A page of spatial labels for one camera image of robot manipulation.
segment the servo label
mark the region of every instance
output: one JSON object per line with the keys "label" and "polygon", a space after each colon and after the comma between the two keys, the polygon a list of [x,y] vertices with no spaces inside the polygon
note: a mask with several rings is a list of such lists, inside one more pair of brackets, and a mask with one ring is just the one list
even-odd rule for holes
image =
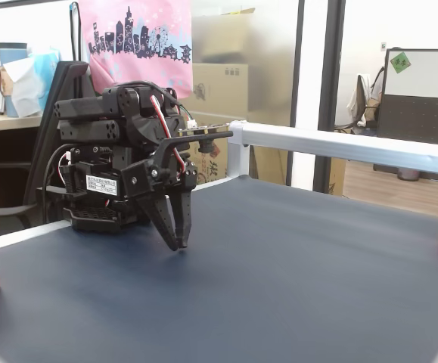
{"label": "servo label", "polygon": [[86,175],[85,178],[86,187],[89,191],[118,195],[118,183],[116,180],[99,178],[92,175]]}

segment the table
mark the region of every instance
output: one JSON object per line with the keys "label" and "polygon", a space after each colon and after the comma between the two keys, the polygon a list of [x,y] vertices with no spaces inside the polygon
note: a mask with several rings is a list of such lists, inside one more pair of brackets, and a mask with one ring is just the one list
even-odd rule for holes
{"label": "table", "polygon": [[39,127],[41,116],[8,117],[0,115],[0,131]]}
{"label": "table", "polygon": [[0,238],[0,356],[15,363],[438,356],[438,219],[247,177],[194,192],[192,213],[181,253],[150,225],[115,236],[59,222],[19,243]]}

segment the wooden floor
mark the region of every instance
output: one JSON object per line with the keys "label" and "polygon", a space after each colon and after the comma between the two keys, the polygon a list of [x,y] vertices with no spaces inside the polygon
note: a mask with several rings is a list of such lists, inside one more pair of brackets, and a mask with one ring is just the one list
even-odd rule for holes
{"label": "wooden floor", "polygon": [[438,181],[402,181],[394,174],[375,172],[368,163],[346,163],[343,195],[349,199],[438,216]]}

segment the green sticker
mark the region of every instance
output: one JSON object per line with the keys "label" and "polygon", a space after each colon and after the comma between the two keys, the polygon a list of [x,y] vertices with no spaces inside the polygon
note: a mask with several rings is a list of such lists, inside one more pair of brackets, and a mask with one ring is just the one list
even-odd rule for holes
{"label": "green sticker", "polygon": [[390,63],[393,65],[393,68],[397,73],[401,73],[411,66],[410,60],[408,60],[405,52],[397,55],[394,59],[390,61]]}

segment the tissue box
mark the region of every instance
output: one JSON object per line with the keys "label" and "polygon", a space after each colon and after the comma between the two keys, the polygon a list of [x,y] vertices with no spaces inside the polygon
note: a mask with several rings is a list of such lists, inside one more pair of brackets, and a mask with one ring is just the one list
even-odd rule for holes
{"label": "tissue box", "polygon": [[49,51],[0,67],[0,89],[6,100],[11,99],[17,114],[14,116],[25,117],[44,110],[58,61],[58,52]]}

